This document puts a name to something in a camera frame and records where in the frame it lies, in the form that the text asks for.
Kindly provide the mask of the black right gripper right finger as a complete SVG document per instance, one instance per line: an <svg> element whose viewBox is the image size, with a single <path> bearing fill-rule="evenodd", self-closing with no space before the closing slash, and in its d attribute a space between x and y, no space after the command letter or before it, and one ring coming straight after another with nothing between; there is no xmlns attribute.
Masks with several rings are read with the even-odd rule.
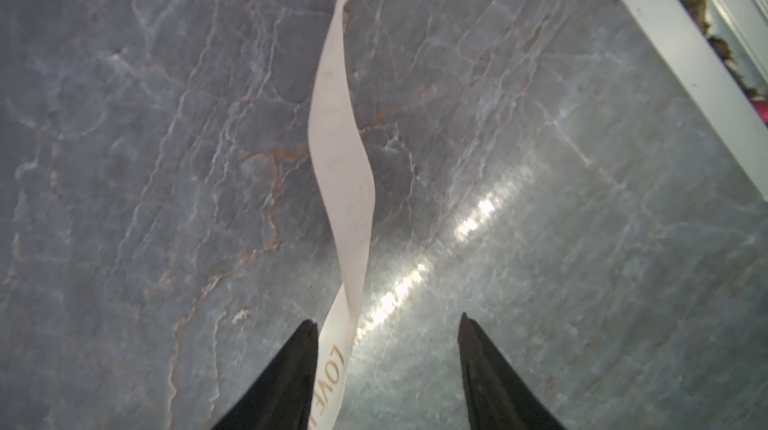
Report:
<svg viewBox="0 0 768 430"><path fill-rule="evenodd" d="M457 341L472 430L564 430L467 314L461 316Z"/></svg>

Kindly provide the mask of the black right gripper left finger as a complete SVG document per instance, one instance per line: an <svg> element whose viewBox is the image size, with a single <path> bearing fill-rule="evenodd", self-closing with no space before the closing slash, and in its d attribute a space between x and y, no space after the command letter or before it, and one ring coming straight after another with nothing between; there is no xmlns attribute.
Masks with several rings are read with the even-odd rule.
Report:
<svg viewBox="0 0 768 430"><path fill-rule="evenodd" d="M317 368L319 330L303 321L213 430L306 430Z"/></svg>

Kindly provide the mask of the cream printed ribbon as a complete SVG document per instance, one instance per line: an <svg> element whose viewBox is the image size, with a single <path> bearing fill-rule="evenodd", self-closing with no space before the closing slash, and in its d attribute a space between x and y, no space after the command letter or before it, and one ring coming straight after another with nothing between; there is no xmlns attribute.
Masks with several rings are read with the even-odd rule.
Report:
<svg viewBox="0 0 768 430"><path fill-rule="evenodd" d="M334 427L343 401L357 335L369 259L375 186L347 80L344 8L336 0L313 88L308 143L329 218L341 286L319 335L309 426Z"/></svg>

